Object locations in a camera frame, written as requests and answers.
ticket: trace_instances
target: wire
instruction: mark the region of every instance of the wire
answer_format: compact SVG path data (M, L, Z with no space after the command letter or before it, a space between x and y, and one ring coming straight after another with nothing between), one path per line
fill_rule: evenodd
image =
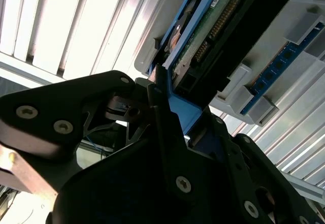
M102 152L103 150L102 149L99 149L96 145L95 145L95 143L88 137L88 136L86 136L86 138L88 139L88 141L90 142L90 143L92 143L93 144L93 146L95 147L95 149L96 150L98 150L98 151L100 151L100 152Z
M86 136L86 138L88 139L88 141L91 143L91 144L93 144L93 146L95 147L95 149L96 150L98 150L100 153L101 153L101 159L103 159L103 156L104 156L104 158L106 157L106 154L105 154L105 152L103 151L103 149L100 149L100 148L98 148L96 145L95 145L95 143L89 138L89 136Z
M26 220L24 220L21 224L24 224L30 217L31 217L31 215L32 215L32 213L34 212L34 209L33 210L31 210L31 214L29 215L29 217L27 217L27 219Z

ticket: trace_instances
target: white slat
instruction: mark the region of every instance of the white slat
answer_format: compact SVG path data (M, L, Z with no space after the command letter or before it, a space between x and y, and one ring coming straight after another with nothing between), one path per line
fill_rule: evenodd
M23 0L6 0L2 25L0 51L8 55L14 53Z
M26 60L31 33L33 31L35 14L39 0L24 0L14 56L20 60Z
M123 41L134 22L134 18L142 5L143 0L125 0L120 14L116 20L114 28L106 43L103 55L100 58L98 66L92 73L102 73L113 68L114 62L123 45Z
M33 65L56 74L79 0L47 0Z
M141 37L149 28L154 12L159 0L144 0L139 13L132 25L132 28L124 42L123 48L113 67L127 73L131 78L143 77L134 67L134 60L138 50L141 48Z
M71 41L63 77L90 74L119 0L87 0Z

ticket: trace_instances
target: bolt head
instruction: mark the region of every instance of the bolt head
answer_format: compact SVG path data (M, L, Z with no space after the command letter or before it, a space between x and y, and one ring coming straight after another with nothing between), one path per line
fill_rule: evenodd
M299 221L301 224L309 224L309 221L303 216L299 216Z
M66 120L56 121L53 128L59 134L69 134L73 131L73 125Z
M177 187L184 193L189 193L191 191L191 184L189 180L183 176L179 176L176 178Z
M255 219L258 218L258 216L259 216L258 210L252 202L246 200L244 202L244 207L245 207L246 211L248 212L248 214L250 214L251 217L253 217Z
M16 109L16 115L23 119L33 119L38 111L33 106L20 106Z
M220 124L223 124L223 121L219 117L216 117L216 121Z
M244 139L244 141L245 141L246 143L248 143L248 144L250 143L250 139L249 139L248 137L244 136L243 139Z

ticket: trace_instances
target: black electronic component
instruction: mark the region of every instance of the black electronic component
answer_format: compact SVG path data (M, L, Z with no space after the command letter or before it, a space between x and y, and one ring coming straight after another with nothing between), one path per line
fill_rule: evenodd
M231 0L192 61L178 71L174 92L201 107L209 104L287 1Z

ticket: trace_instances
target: metal panel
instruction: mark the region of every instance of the metal panel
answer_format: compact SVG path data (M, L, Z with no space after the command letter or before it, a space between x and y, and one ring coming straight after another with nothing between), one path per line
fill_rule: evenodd
M125 37L130 31L143 0L125 0L118 15L114 28L106 42L95 73L109 71L113 68L116 58L122 48Z
M18 34L14 56L20 60L26 60L31 33L35 21L36 10L39 0L24 0L19 22Z
M325 159L325 147L317 151L314 155L308 158L305 162L303 162L300 166L294 169L291 172L291 175L297 178L305 178L313 171L317 171L317 168L323 165L323 161Z
M23 0L6 0L1 32L0 51L14 53Z
M79 0L47 0L33 65L56 74Z
M90 74L118 1L86 1L68 54L63 74L65 79Z

